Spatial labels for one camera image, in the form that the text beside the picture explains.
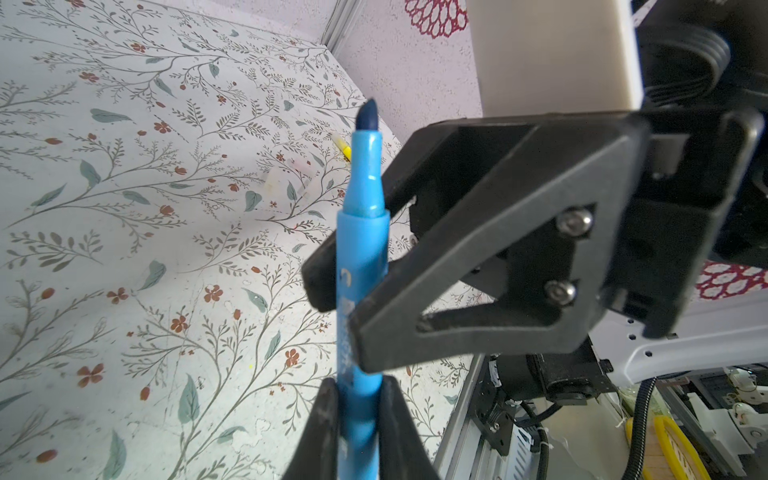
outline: metal bracket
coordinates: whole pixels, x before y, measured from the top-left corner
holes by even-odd
[[[606,307],[669,333],[762,128],[754,110],[665,109],[415,132],[382,183],[393,213],[416,197],[419,243],[349,316],[358,364],[568,353]],[[302,268],[321,311],[335,307],[335,266],[332,235]],[[496,301],[422,314],[459,280]]]
[[[472,399],[469,401],[468,414],[480,429],[482,438],[499,455],[506,456],[509,453],[512,429],[515,426],[516,407],[505,403],[507,394],[497,386],[500,383],[498,383],[498,375],[495,378],[492,375],[494,368],[494,359],[486,359],[483,362]]]

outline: floral wallpaper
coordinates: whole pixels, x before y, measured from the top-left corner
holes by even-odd
[[[279,478],[334,375],[300,265],[364,97],[321,45],[145,2],[0,25],[0,476]],[[395,216],[392,257],[411,242]],[[394,372],[430,455],[467,367]]]

